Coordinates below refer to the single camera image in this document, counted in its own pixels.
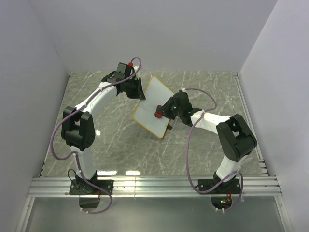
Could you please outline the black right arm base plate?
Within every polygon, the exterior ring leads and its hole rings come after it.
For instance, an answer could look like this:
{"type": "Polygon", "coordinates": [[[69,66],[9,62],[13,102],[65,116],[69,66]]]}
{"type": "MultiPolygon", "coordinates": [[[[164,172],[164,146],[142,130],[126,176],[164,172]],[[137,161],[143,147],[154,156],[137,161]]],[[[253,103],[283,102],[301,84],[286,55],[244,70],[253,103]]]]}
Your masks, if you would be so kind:
{"type": "Polygon", "coordinates": [[[199,194],[240,194],[243,190],[243,176],[236,178],[237,171],[234,171],[222,179],[214,173],[212,179],[199,179],[195,188],[199,194]]]}

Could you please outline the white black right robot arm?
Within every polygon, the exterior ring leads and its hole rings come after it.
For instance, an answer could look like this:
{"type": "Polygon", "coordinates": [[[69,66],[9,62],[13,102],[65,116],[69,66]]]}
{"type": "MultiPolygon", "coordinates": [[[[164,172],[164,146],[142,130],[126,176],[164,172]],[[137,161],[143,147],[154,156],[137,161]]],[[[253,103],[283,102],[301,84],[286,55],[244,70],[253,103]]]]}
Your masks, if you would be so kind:
{"type": "Polygon", "coordinates": [[[224,193],[230,188],[230,182],[239,173],[242,162],[258,145],[257,139],[249,128],[242,115],[221,116],[212,114],[216,109],[194,108],[189,101],[187,91],[184,88],[171,96],[164,105],[158,105],[155,117],[165,117],[174,120],[180,118],[182,123],[190,127],[189,134],[195,128],[204,129],[218,135],[221,148],[224,153],[223,160],[214,173],[213,186],[207,190],[199,190],[191,178],[189,169],[189,151],[186,151],[186,173],[193,190],[199,194],[208,194],[215,190],[224,193]]]}

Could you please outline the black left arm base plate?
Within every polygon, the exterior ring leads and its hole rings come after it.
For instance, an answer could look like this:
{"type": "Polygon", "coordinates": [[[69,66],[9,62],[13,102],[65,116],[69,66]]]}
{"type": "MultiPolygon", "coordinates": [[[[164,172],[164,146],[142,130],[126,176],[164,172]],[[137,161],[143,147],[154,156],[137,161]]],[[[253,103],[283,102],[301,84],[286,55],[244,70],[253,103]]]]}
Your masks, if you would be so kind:
{"type": "Polygon", "coordinates": [[[85,182],[81,177],[75,176],[71,181],[69,195],[107,195],[112,194],[114,181],[98,180],[96,176],[85,182]]]}

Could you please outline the red bone shaped eraser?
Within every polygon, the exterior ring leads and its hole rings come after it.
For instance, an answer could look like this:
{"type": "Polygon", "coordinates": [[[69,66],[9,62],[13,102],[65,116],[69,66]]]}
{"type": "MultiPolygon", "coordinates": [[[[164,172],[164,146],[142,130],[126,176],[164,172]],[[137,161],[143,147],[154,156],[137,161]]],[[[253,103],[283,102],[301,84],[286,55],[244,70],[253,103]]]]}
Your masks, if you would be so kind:
{"type": "Polygon", "coordinates": [[[155,116],[156,118],[162,118],[162,116],[163,116],[163,111],[161,110],[161,108],[162,108],[162,105],[158,105],[158,106],[156,107],[156,111],[155,111],[155,114],[154,114],[154,116],[155,116]]]}

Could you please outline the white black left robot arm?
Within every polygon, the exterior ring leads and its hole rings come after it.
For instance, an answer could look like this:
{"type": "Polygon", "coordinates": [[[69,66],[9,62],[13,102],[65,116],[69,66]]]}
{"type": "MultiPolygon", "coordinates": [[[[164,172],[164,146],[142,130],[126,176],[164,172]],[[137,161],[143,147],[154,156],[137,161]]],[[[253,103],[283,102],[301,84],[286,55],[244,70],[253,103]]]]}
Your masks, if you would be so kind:
{"type": "Polygon", "coordinates": [[[111,192],[110,184],[98,180],[91,146],[96,136],[95,118],[122,92],[130,99],[146,99],[141,79],[136,77],[132,67],[128,71],[113,71],[106,75],[89,97],[75,107],[66,107],[63,112],[61,137],[70,147],[77,166],[75,179],[71,184],[75,194],[92,195],[99,193],[101,189],[111,192]]]}

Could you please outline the yellow framed whiteboard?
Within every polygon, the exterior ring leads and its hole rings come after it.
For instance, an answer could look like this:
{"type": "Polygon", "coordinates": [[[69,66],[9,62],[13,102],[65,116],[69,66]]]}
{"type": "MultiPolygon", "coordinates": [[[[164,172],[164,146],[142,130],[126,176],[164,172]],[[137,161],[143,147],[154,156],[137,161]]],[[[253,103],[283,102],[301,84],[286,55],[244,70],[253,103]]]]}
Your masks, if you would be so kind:
{"type": "Polygon", "coordinates": [[[173,92],[157,77],[151,77],[144,92],[145,100],[140,100],[133,112],[133,119],[148,132],[162,139],[167,130],[169,119],[155,117],[157,106],[164,105],[173,92]]]}

